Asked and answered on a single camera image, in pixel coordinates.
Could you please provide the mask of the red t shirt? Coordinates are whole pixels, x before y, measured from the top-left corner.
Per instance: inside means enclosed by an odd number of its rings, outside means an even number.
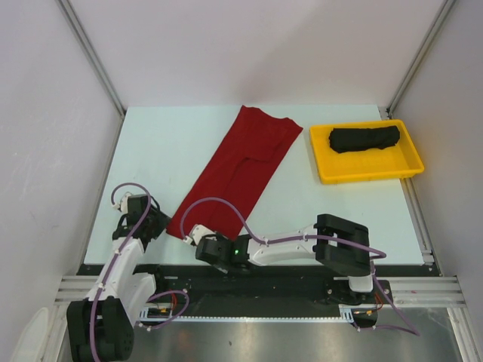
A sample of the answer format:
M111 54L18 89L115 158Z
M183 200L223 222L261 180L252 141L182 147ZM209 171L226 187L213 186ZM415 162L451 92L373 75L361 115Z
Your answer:
M233 239L242 221L227 205L198 200L222 198L247 219L288 150L302 132L289 118L274 118L261 109L242 106L231 128L194 186L178 207L167 233L182 238L196 224Z

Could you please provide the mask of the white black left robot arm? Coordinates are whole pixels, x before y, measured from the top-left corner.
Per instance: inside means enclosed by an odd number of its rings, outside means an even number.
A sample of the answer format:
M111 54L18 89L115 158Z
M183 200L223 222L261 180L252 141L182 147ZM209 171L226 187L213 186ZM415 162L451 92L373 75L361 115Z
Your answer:
M87 295L67 308L74 361L126 361L144 304L159 301L167 292L163 279L134 269L171 218L148 195L127 192L116 208L121 217L112 233L112 253Z

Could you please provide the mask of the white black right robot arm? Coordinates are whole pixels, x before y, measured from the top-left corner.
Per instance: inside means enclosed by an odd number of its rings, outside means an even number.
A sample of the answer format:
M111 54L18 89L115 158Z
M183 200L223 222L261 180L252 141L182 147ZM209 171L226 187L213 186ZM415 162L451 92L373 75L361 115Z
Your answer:
M233 241L198 224L188 239L196 259L225 274L277 262L315 260L348 279L349 296L356 302L367 302L375 294L373 260L386 257L370 247L368 227L331 214L320 214L314 225L271 238L248 233Z

